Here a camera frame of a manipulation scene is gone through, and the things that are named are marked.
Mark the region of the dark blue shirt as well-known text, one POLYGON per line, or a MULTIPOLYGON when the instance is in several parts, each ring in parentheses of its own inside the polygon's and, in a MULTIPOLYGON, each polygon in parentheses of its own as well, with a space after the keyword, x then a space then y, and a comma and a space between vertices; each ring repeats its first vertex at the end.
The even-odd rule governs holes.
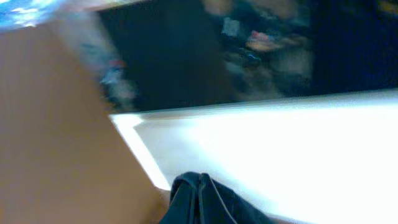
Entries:
POLYGON ((160 224, 273 224, 235 191, 207 173, 186 172, 173 181, 160 224))

